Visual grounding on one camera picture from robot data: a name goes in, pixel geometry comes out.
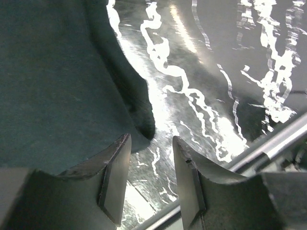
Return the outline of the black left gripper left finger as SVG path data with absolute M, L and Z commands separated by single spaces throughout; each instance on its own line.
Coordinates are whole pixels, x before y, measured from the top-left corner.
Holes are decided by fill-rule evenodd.
M 115 230 L 121 225 L 131 136 L 54 176 L 38 169 L 1 168 L 3 230 Z

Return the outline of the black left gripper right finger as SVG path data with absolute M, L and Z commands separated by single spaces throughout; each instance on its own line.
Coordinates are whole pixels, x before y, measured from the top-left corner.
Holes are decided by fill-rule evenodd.
M 184 229 L 306 229 L 306 173 L 245 177 L 202 156 L 177 136 L 173 153 Z

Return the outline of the black t shirt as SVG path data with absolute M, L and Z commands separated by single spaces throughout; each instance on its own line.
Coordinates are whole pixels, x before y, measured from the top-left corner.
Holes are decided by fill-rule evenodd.
M 0 3 L 0 164 L 58 174 L 130 134 L 147 148 L 146 81 L 120 48 L 106 0 Z

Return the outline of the aluminium frame post left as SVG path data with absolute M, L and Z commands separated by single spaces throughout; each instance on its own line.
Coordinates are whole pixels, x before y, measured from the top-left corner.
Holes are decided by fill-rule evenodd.
M 258 139 L 223 168 L 251 177 L 258 173 L 307 173 L 307 114 L 301 112 Z M 141 230 L 183 229 L 179 198 L 140 225 Z

